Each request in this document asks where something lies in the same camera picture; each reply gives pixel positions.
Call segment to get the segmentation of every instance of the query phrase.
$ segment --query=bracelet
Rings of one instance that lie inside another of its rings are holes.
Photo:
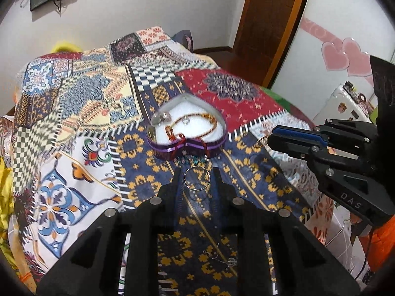
[[[200,138],[208,135],[209,133],[212,133],[215,130],[215,128],[217,127],[217,124],[218,124],[217,119],[215,118],[215,116],[210,114],[210,113],[189,113],[189,114],[183,115],[183,116],[179,117],[176,121],[174,121],[171,125],[165,127],[166,134],[169,137],[170,141],[176,140],[177,137],[179,137],[181,139],[185,139],[185,136],[182,133],[174,135],[173,127],[177,123],[179,123],[181,120],[189,122],[189,117],[202,117],[202,118],[205,118],[205,119],[209,120],[210,123],[213,124],[213,127],[209,131],[207,131],[207,132],[205,132],[205,133],[203,133],[203,134],[201,134],[199,136],[194,137],[196,139],[200,139]]]
[[[201,168],[201,169],[203,169],[203,170],[209,175],[209,180],[208,180],[207,184],[206,184],[202,189],[195,189],[195,188],[192,188],[191,186],[188,185],[188,183],[187,183],[187,181],[186,181],[186,174],[187,174],[189,171],[191,171],[191,170],[193,170],[193,169],[196,169],[196,168]],[[206,168],[204,168],[204,167],[202,167],[202,166],[198,166],[198,165],[192,166],[192,167],[188,168],[188,169],[186,170],[185,174],[184,174],[184,184],[185,184],[185,186],[186,186],[188,189],[190,189],[190,190],[192,190],[192,191],[203,191],[203,190],[205,190],[205,189],[210,185],[210,179],[211,179],[211,177],[210,177],[209,171],[208,171]]]

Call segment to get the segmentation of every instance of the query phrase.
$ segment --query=wooden door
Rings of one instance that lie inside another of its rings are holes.
[[[306,0],[246,0],[234,52],[258,66],[267,87],[281,66]]]

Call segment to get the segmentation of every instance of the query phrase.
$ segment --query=yellow fabric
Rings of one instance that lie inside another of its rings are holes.
[[[12,188],[12,169],[6,168],[3,158],[0,158],[0,249],[8,262],[17,269],[15,259],[7,243],[8,221],[14,211]]]
[[[66,41],[60,41],[56,43],[56,45],[52,48],[51,53],[62,52],[62,51],[82,52],[83,50],[79,46],[76,46],[72,43]]]

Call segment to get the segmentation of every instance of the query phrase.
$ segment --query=patchwork bedspread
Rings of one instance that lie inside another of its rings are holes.
[[[153,157],[145,126],[181,93],[216,107],[228,125],[222,153],[205,167],[219,167],[224,181],[259,208],[287,208],[307,225],[314,220],[311,230],[325,240],[326,225],[319,222],[330,220],[332,203],[319,194],[313,175],[298,167],[300,161],[271,153],[275,161],[253,147],[273,125],[308,125],[257,86],[201,61],[153,27],[101,49],[42,56],[23,72],[11,137],[15,215],[9,242],[30,289],[105,209],[133,209],[170,182],[177,163]],[[256,154],[263,155],[259,164],[253,163]],[[209,197],[209,191],[185,195],[177,231],[158,237],[169,295],[236,294],[235,268],[203,253],[237,258],[236,237],[218,233]]]

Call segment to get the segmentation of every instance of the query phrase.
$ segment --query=blue gripper pad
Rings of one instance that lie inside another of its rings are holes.
[[[322,148],[326,148],[328,146],[328,141],[324,141],[321,135],[309,133],[307,132],[308,130],[304,130],[304,129],[299,129],[299,130],[300,131],[289,130],[282,128],[282,126],[277,126],[273,129],[272,133],[285,137],[294,137],[294,138],[301,138],[305,140],[317,141],[319,142]]]

